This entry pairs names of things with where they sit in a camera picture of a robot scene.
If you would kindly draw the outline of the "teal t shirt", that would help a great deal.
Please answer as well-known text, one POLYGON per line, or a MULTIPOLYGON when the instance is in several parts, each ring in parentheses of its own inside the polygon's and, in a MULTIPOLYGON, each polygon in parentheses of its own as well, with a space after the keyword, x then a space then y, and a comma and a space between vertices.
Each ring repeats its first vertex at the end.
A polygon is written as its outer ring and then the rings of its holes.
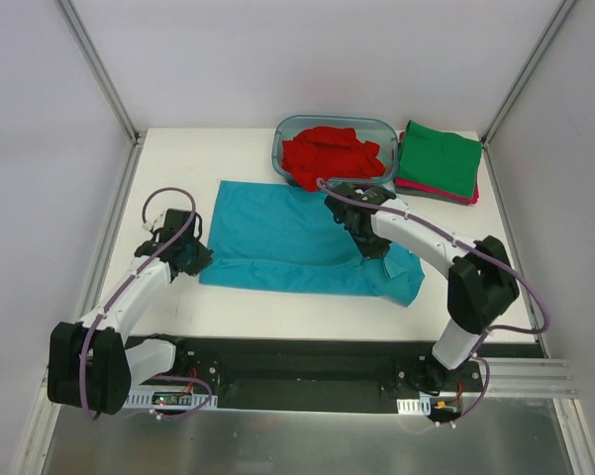
POLYGON ((419 257, 397 244, 382 258, 364 258, 323 194, 287 185, 222 182, 208 244, 205 285, 384 297, 409 306, 425 279, 419 257))

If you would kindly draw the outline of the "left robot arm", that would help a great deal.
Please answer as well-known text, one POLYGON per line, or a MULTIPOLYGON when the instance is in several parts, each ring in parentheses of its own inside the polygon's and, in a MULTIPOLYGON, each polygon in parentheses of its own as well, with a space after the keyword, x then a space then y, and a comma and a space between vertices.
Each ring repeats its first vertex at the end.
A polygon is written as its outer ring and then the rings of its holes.
POLYGON ((102 301, 75 323, 61 322, 50 334, 49 400, 82 408, 94 418, 114 415, 131 390, 160 377, 182 383, 188 359, 174 343, 148 338, 127 348, 135 325, 149 305, 181 274, 196 276, 212 262, 202 242, 202 217, 168 209, 150 238, 135 250, 128 270, 102 301))

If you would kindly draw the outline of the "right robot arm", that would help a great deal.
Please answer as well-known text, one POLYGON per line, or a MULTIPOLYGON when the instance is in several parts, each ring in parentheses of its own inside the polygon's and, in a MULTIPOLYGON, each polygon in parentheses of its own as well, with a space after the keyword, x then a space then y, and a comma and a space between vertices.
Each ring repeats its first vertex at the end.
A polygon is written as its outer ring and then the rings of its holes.
POLYGON ((317 185, 364 258, 381 258, 397 244, 445 278, 449 321, 433 346, 426 378, 433 388, 448 390, 484 332, 520 296, 504 244, 493 236, 475 240, 447 232, 382 187, 360 191, 343 182, 331 188, 322 179, 317 185))

